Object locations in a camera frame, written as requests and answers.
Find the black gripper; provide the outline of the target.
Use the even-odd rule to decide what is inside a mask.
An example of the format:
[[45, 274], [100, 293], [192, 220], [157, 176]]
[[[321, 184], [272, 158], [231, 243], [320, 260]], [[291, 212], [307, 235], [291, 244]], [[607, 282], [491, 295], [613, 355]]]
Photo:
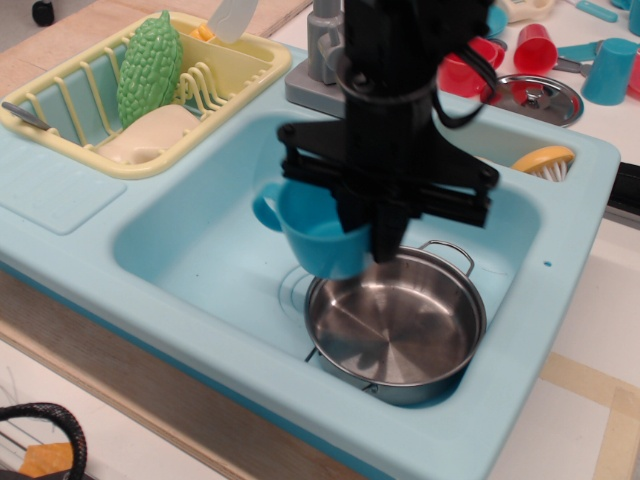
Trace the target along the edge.
[[447, 115], [432, 86], [404, 96], [351, 92], [344, 119], [279, 128], [283, 174], [329, 190], [345, 233], [371, 225], [374, 261], [384, 263], [423, 214], [485, 224], [499, 174], [439, 130], [465, 126], [477, 113]]

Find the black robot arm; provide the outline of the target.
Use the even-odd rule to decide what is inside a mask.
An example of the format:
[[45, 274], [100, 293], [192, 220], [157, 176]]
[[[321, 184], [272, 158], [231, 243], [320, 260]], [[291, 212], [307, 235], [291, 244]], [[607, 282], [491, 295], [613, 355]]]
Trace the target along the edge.
[[370, 230], [377, 262], [394, 257], [424, 214], [483, 226], [499, 181], [488, 164], [446, 140], [468, 116], [447, 115], [436, 74], [455, 54], [488, 86], [494, 68], [471, 48], [487, 31], [485, 1], [348, 1], [337, 82], [345, 116], [282, 126], [284, 175], [328, 189], [347, 231]]

